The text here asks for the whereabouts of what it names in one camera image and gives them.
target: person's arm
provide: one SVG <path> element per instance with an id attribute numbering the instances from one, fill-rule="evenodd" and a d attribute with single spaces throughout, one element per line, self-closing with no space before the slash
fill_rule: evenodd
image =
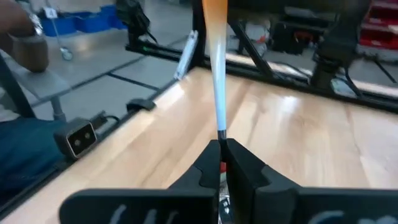
<path id="1" fill-rule="evenodd" d="M 0 49 L 31 72 L 43 72 L 49 65 L 45 39 L 34 42 L 23 39 L 34 34 L 28 13 L 13 0 L 0 0 Z"/>

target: white stick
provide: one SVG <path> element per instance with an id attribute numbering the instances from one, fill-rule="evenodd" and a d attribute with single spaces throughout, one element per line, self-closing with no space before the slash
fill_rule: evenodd
<path id="1" fill-rule="evenodd" d="M 225 54 L 228 0 L 203 0 L 218 131 L 226 131 Z"/>

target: concrete floor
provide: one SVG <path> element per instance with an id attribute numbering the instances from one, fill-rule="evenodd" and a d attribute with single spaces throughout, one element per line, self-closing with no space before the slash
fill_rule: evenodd
<path id="1" fill-rule="evenodd" d="M 190 7 L 166 0 L 145 0 L 143 5 L 151 20 L 151 32 L 160 44 L 182 49 L 192 27 Z M 101 110 L 122 117 L 129 100 L 147 98 L 155 93 L 153 89 L 134 83 L 160 88 L 173 79 L 177 68 L 174 62 L 125 51 L 126 30 L 62 37 L 62 42 L 74 53 L 71 62 L 61 58 L 56 39 L 48 38 L 48 42 L 51 61 L 45 74 L 30 74 L 11 59 L 7 60 L 40 119 L 53 119 L 48 99 L 55 95 L 61 96 L 61 106 L 68 120 L 77 116 L 90 118 Z M 237 44 L 230 40 L 228 47 L 233 49 Z M 265 54 L 269 61 L 309 70 L 315 65 L 311 56 L 311 53 L 303 57 L 277 52 Z M 386 69 L 398 80 L 397 68 L 386 65 Z M 350 75 L 357 80 L 391 86 L 391 81 L 373 63 L 355 62 Z"/>

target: wooden tabletop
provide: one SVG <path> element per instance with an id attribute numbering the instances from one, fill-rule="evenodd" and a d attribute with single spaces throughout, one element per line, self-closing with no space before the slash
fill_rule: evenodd
<path id="1" fill-rule="evenodd" d="M 228 136 L 304 186 L 398 188 L 398 116 L 228 76 Z M 2 223 L 59 223 L 86 188 L 163 189 L 216 139 L 211 72 L 196 68 Z"/>

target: black metal frame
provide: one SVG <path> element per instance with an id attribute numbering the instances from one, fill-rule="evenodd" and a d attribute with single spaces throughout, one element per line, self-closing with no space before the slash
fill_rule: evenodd
<path id="1" fill-rule="evenodd" d="M 193 30 L 197 30 L 199 33 L 198 43 L 195 49 L 193 60 L 191 61 L 190 69 L 194 67 L 205 67 L 210 68 L 209 56 L 205 55 L 206 45 L 206 25 L 203 16 L 203 7 L 201 0 L 192 1 L 193 9 Z M 305 93 L 311 93 L 314 95 L 324 96 L 334 100 L 340 100 L 347 103 L 353 103 L 362 106 L 368 106 L 379 110 L 385 110 L 391 113 L 398 113 L 398 98 L 389 95 L 383 95 L 380 93 L 373 93 L 370 91 L 359 90 L 359 96 L 350 97 L 345 95 L 339 95 L 332 89 L 320 88 L 318 83 L 318 77 L 325 79 L 325 82 L 329 82 L 331 77 L 326 76 L 324 73 L 318 70 L 323 69 L 321 62 L 317 61 L 318 68 L 315 69 L 313 77 L 311 79 L 305 77 L 298 77 L 288 73 L 274 72 L 268 63 L 261 58 L 256 48 L 253 46 L 249 37 L 244 31 L 244 27 L 237 21 L 229 20 L 228 24 L 234 30 L 236 36 L 239 38 L 241 44 L 247 50 L 253 62 L 256 66 L 250 66 L 247 64 L 226 61 L 226 71 L 230 75 L 248 78 L 251 80 L 264 82 L 272 85 L 277 85 L 285 88 L 291 88 L 294 90 L 302 91 Z M 178 62 L 182 54 L 181 50 L 175 50 L 164 46 L 159 46 L 149 42 L 133 42 L 126 46 L 126 50 L 139 52 L 141 54 L 150 55 L 153 57 L 159 57 L 167 60 Z M 353 83 L 349 83 L 349 86 L 358 90 Z"/>

